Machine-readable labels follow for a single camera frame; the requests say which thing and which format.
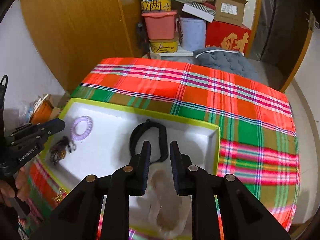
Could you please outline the translucent large hair claw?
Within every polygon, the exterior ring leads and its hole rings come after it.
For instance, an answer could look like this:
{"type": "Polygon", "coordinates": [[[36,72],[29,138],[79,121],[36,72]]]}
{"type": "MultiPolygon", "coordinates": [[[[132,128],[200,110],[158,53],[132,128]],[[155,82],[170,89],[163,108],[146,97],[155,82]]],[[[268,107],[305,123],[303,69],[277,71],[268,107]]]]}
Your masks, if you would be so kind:
{"type": "Polygon", "coordinates": [[[146,190],[150,200],[148,223],[163,239],[181,235],[191,211],[191,197],[176,193],[164,163],[151,164],[146,190]]]}

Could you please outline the orange container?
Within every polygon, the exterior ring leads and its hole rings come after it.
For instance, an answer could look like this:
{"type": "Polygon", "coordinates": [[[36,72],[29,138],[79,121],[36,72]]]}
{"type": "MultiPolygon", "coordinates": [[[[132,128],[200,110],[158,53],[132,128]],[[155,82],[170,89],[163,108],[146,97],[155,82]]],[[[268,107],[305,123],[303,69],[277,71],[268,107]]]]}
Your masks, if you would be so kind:
{"type": "Polygon", "coordinates": [[[30,122],[34,125],[42,124],[49,120],[53,111],[52,104],[44,100],[31,117],[30,122]]]}

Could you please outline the yellow shallow box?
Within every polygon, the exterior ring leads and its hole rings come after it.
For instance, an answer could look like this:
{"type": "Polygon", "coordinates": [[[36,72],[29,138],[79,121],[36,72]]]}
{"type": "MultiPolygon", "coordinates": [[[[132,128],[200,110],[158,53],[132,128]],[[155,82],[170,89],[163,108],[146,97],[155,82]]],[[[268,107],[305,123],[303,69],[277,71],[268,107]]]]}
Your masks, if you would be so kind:
{"type": "MultiPolygon", "coordinates": [[[[138,125],[146,120],[162,124],[167,131],[167,147],[172,141],[177,141],[180,152],[189,155],[194,165],[204,168],[210,174],[215,174],[217,169],[217,159],[220,151],[220,128],[215,124],[204,121],[173,116],[164,113],[135,109],[132,107],[114,105],[105,102],[95,102],[85,99],[72,98],[60,114],[60,118],[65,122],[65,129],[62,132],[50,137],[48,146],[40,159],[46,167],[50,176],[62,186],[66,191],[71,191],[80,183],[86,175],[94,174],[98,178],[112,174],[115,170],[127,165],[131,158],[130,137],[138,125]],[[82,116],[89,116],[92,120],[91,132],[85,139],[72,139],[72,131],[82,134],[87,131],[87,121],[80,121],[75,126],[76,119],[82,116]],[[75,150],[67,153],[65,158],[53,164],[50,160],[49,150],[63,136],[67,136],[73,141],[75,150]]],[[[134,153],[139,154],[144,141],[151,144],[150,162],[155,162],[161,157],[159,147],[159,128],[148,129],[138,139],[134,153]]],[[[169,196],[174,197],[174,185],[171,171],[170,157],[164,162],[157,163],[150,167],[149,179],[156,181],[156,185],[164,182],[169,186],[169,196]]],[[[149,218],[149,209],[156,205],[157,196],[151,188],[151,184],[142,197],[129,197],[129,226],[143,239],[151,239],[155,236],[164,239],[170,236],[172,239],[191,239],[191,197],[190,209],[186,204],[181,208],[184,213],[188,210],[188,218],[184,228],[179,225],[177,229],[172,229],[173,233],[160,232],[155,224],[156,220],[149,218]]]]}

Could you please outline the plaid red green tablecloth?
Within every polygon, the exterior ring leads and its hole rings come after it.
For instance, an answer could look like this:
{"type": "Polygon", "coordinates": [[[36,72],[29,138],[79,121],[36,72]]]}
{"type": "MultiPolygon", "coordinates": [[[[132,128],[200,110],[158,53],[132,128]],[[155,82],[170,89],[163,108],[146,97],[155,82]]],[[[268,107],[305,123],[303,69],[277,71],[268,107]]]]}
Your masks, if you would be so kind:
{"type": "Polygon", "coordinates": [[[234,173],[290,228],[300,175],[296,128],[283,93],[252,78],[196,64],[112,58],[92,69],[72,97],[219,126],[218,174],[234,173]]]}

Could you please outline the wooden wardrobe door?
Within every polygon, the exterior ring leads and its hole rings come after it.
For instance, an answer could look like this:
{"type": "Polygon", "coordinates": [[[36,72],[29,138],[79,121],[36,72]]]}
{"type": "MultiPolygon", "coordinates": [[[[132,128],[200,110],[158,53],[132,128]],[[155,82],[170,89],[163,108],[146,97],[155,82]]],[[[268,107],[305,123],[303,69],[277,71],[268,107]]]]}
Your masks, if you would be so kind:
{"type": "Polygon", "coordinates": [[[140,0],[20,0],[33,43],[71,92],[102,60],[141,57],[140,0]]]}

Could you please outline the grey quilted cushion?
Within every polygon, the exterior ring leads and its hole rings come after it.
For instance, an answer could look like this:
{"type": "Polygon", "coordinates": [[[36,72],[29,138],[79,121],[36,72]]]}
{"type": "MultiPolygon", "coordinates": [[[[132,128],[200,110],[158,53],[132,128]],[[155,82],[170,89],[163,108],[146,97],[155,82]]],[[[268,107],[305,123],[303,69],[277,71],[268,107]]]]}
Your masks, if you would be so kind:
{"type": "Polygon", "coordinates": [[[208,47],[193,51],[200,66],[236,74],[257,82],[261,81],[255,67],[239,51],[208,47]]]}

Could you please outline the yellow tin lower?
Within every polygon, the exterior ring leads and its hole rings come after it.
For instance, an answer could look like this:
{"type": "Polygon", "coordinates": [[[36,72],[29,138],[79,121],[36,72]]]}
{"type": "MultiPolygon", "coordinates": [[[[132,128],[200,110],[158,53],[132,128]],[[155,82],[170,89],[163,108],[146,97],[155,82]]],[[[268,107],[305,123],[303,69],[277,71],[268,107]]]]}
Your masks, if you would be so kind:
{"type": "Polygon", "coordinates": [[[153,53],[175,53],[178,50],[178,37],[171,40],[150,40],[150,48],[153,53]]]}

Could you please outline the red gift box gold character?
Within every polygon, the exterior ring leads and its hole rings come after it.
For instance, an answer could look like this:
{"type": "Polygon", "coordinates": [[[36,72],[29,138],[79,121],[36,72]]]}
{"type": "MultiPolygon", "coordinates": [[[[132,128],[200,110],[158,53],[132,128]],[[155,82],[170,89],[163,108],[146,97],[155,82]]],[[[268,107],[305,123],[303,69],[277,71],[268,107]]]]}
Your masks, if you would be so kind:
{"type": "Polygon", "coordinates": [[[245,25],[237,26],[224,22],[207,23],[206,47],[218,47],[226,50],[246,53],[251,29],[245,25]]]}

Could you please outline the lavender plastic bucket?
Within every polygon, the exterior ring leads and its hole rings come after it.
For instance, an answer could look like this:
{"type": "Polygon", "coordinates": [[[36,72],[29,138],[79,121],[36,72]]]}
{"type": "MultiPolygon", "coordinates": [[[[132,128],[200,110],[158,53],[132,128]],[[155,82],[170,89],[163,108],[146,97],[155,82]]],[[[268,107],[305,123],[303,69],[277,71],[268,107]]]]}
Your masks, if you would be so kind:
{"type": "Polygon", "coordinates": [[[180,17],[181,47],[195,51],[205,47],[206,22],[200,18],[180,17]]]}

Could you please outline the pink plastic bin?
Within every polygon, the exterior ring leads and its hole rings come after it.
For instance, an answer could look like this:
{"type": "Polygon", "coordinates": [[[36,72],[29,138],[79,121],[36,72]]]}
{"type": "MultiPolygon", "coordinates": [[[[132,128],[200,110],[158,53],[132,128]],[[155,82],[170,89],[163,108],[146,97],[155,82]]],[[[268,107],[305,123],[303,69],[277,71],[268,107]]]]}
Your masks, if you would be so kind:
{"type": "Polygon", "coordinates": [[[177,11],[145,12],[144,17],[150,40],[172,40],[176,32],[177,11]]]}

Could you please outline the yellow black printed tin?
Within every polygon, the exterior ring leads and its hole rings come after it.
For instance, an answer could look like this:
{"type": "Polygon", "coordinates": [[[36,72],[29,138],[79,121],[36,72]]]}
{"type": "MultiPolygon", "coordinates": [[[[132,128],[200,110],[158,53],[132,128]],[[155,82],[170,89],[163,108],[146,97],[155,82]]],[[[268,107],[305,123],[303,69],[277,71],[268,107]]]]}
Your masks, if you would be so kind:
{"type": "Polygon", "coordinates": [[[141,2],[142,12],[165,12],[171,10],[171,0],[149,0],[141,2]]]}

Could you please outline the white striped flat box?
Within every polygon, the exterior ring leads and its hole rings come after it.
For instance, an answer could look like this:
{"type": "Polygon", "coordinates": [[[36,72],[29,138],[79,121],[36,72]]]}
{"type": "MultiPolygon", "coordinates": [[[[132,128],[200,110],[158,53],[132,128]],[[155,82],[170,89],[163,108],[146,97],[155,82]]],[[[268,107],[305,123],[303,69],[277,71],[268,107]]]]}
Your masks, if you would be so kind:
{"type": "Polygon", "coordinates": [[[210,23],[215,18],[215,10],[192,0],[171,0],[171,7],[174,6],[184,14],[193,15],[210,23]]]}

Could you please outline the brown cardboard box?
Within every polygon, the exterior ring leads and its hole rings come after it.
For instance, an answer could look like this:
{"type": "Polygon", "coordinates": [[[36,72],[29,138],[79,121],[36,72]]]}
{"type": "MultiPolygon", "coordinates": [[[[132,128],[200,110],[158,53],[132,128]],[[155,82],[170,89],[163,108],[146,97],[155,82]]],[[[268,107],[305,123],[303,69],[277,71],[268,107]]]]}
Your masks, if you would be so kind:
{"type": "Polygon", "coordinates": [[[214,21],[242,26],[247,0],[215,0],[214,21]]]}

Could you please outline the dark door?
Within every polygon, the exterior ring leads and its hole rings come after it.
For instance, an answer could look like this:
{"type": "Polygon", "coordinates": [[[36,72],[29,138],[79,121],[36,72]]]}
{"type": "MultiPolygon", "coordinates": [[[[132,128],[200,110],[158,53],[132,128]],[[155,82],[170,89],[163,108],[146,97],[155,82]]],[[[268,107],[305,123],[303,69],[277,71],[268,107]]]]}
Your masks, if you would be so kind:
{"type": "Polygon", "coordinates": [[[271,88],[284,90],[294,77],[314,20],[306,0],[261,0],[249,57],[262,63],[271,88]]]}

